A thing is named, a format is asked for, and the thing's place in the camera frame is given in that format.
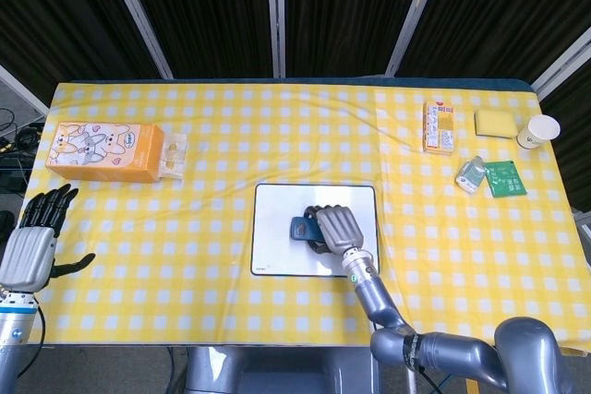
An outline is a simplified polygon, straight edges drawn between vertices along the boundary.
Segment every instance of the bunny print box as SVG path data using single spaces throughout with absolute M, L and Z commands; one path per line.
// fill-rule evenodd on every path
M 66 179 L 156 182 L 163 141 L 152 124 L 61 122 L 45 166 Z

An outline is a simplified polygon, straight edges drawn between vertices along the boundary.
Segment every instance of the black curtain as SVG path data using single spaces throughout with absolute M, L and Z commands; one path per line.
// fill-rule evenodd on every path
M 400 77 L 532 83 L 591 26 L 591 0 L 428 0 Z
M 46 104 L 60 81 L 160 77 L 123 0 L 0 0 L 0 65 Z
M 383 74 L 411 0 L 285 0 L 288 77 Z
M 552 142 L 571 206 L 591 210 L 591 61 L 581 66 L 541 103 L 558 120 L 561 134 Z
M 141 0 L 175 78 L 272 77 L 269 0 Z

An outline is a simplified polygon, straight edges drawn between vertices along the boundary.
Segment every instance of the gingham tablecloth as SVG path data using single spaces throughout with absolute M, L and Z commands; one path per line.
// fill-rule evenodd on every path
M 456 150 L 423 153 L 426 100 L 455 107 Z M 153 122 L 188 135 L 185 179 L 80 189 L 56 261 L 96 259 L 40 293 L 51 343 L 367 345 L 346 279 L 250 272 L 258 183 L 371 184 L 382 278 L 419 331 L 492 341 L 510 316 L 591 350 L 591 279 L 551 149 L 477 137 L 473 111 L 539 113 L 532 93 L 329 85 L 61 84 L 26 199 L 66 182 L 44 168 L 59 121 Z M 527 196 L 453 184 L 475 155 L 514 160 Z

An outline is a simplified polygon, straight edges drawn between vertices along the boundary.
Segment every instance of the small bottle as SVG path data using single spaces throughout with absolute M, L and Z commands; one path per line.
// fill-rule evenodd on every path
M 486 174 L 484 161 L 480 156 L 475 156 L 471 161 L 467 161 L 460 171 L 455 176 L 455 183 L 458 184 L 464 191 L 474 194 L 482 179 Z

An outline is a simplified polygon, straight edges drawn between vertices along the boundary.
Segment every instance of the floor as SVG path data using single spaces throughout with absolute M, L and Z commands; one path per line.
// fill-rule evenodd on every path
M 0 83 L 0 107 L 7 106 L 17 115 L 19 125 L 39 118 L 27 103 L 15 96 Z M 8 209 L 18 216 L 22 199 L 18 196 L 1 195 L 0 210 Z M 585 251 L 591 257 L 591 251 Z M 28 357 L 34 350 L 28 349 Z M 179 376 L 187 353 L 183 348 L 175 349 L 176 376 Z M 591 355 L 586 358 L 569 357 L 576 393 L 591 393 L 588 375 L 591 374 Z M 435 383 L 439 384 L 445 374 L 429 372 Z M 170 357 L 166 348 L 146 347 L 58 347 L 46 348 L 37 362 L 19 380 L 18 394 L 112 394 L 143 393 L 160 394 L 166 390 L 170 375 Z M 402 367 L 381 368 L 384 393 L 405 393 L 405 372 Z M 418 393 L 429 393 L 432 388 L 417 375 Z M 443 392 L 465 393 L 465 382 L 451 377 Z M 498 393 L 498 390 L 480 386 L 481 394 Z M 283 394 L 290 394 L 289 387 Z

